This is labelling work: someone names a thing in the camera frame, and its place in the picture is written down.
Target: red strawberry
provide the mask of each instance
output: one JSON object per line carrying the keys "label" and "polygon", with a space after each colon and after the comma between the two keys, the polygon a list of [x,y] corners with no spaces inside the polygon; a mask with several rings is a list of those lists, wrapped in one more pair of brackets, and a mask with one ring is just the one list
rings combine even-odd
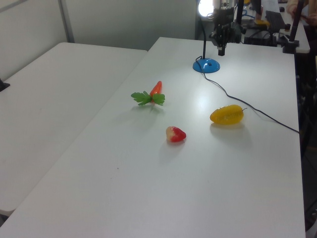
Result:
{"label": "red strawberry", "polygon": [[169,126],[166,129],[166,138],[170,142],[179,142],[186,138],[186,133],[175,126]]}

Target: person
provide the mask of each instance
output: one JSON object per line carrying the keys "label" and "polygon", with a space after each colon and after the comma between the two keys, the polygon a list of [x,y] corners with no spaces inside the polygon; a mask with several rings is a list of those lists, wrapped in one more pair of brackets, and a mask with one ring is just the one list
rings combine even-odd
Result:
{"label": "person", "polygon": [[[289,0],[287,3],[287,12],[294,18],[297,9],[298,0]],[[310,26],[317,26],[317,0],[305,0],[304,7],[308,5],[308,16],[304,20]]]}

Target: blue lamp base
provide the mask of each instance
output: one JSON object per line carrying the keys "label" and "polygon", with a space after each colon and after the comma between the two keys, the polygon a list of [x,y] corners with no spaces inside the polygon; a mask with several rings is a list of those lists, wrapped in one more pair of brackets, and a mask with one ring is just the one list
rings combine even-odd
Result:
{"label": "blue lamp base", "polygon": [[194,62],[193,69],[199,73],[214,73],[220,69],[220,64],[214,59],[199,59]]}

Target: black stand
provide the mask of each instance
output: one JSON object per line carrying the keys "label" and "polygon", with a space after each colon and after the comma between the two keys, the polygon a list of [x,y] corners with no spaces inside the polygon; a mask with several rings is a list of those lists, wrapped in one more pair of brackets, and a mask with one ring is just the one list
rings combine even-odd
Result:
{"label": "black stand", "polygon": [[3,83],[2,80],[0,79],[0,92],[6,89],[10,84],[8,83]]}
{"label": "black stand", "polygon": [[295,54],[296,53],[296,47],[299,46],[299,41],[295,41],[295,36],[297,32],[298,23],[301,19],[301,14],[304,6],[304,0],[299,0],[297,4],[297,9],[293,21],[293,26],[291,30],[291,35],[289,39],[284,36],[284,40],[279,39],[278,43],[281,44],[283,47],[283,53],[286,54]]}
{"label": "black stand", "polygon": [[299,41],[287,42],[283,47],[283,53],[295,54],[296,47],[299,46]]}

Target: fake vegetable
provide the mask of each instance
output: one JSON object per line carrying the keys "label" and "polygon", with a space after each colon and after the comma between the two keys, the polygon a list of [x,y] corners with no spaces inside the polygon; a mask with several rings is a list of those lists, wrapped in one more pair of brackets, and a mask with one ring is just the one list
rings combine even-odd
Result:
{"label": "fake vegetable", "polygon": [[175,126],[166,129],[166,138],[170,142],[179,142],[186,138],[186,133]]}
{"label": "fake vegetable", "polygon": [[149,102],[154,102],[162,106],[165,101],[165,95],[161,94],[161,92],[162,82],[159,81],[152,89],[150,94],[148,94],[146,91],[143,91],[143,93],[132,93],[131,97],[134,99],[134,101],[139,103],[139,106],[145,105]]}
{"label": "fake vegetable", "polygon": [[243,110],[239,105],[230,105],[215,110],[210,115],[210,120],[214,123],[230,125],[241,121],[243,118]]}
{"label": "fake vegetable", "polygon": [[153,97],[153,94],[155,93],[162,93],[162,81],[159,81],[155,87],[152,89],[152,91],[150,92],[150,96]]}

